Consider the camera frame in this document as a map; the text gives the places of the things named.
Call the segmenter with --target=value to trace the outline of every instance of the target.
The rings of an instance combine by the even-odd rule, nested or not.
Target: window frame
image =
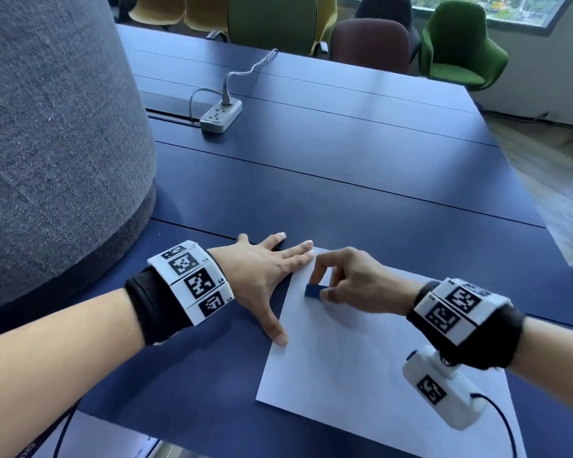
[[[555,8],[552,14],[552,18],[550,19],[550,22],[547,23],[547,25],[531,25],[525,24],[524,22],[509,21],[507,19],[493,19],[488,17],[488,26],[493,30],[525,33],[528,35],[537,35],[539,37],[549,37],[572,2],[573,0],[564,0],[560,6]],[[359,6],[359,3],[360,0],[337,0],[337,5],[344,8],[356,9]],[[434,10],[430,8],[418,8],[416,6],[413,7],[413,11],[414,18],[416,19],[429,19],[434,12]]]

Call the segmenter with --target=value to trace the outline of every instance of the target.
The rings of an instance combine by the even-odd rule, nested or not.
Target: blue eraser
[[[306,297],[311,297],[313,299],[320,299],[321,297],[321,290],[326,288],[327,286],[322,286],[321,284],[307,284],[306,285],[306,292],[304,295]]]

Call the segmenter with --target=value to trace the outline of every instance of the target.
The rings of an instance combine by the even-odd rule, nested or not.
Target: sheet of paper
[[[473,426],[456,431],[405,380],[406,357],[428,344],[417,329],[400,316],[304,297],[312,269],[291,278],[280,316],[289,343],[272,346],[257,400],[423,458],[512,456],[505,425],[491,406]],[[329,284],[329,275],[321,284]],[[461,369],[503,410],[518,456],[525,457],[504,371]]]

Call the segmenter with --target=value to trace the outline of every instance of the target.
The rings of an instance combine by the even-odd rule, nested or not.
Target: gray fabric pillar
[[[107,0],[0,0],[0,306],[65,301],[110,268],[148,221],[154,172]]]

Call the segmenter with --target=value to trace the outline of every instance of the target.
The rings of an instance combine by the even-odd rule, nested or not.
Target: tabletop
[[[145,99],[186,114],[197,87],[264,52],[118,26]],[[241,232],[352,245],[386,265],[460,277],[573,326],[573,274],[462,87],[280,53],[233,83],[224,135],[151,120],[158,197],[143,235],[79,299],[115,289],[185,239]],[[214,104],[215,96],[200,105]],[[288,286],[272,297],[277,315]],[[84,398],[100,418],[212,458],[410,456],[255,401],[270,341],[243,308],[143,350]],[[508,374],[529,457],[573,457],[573,413]]]

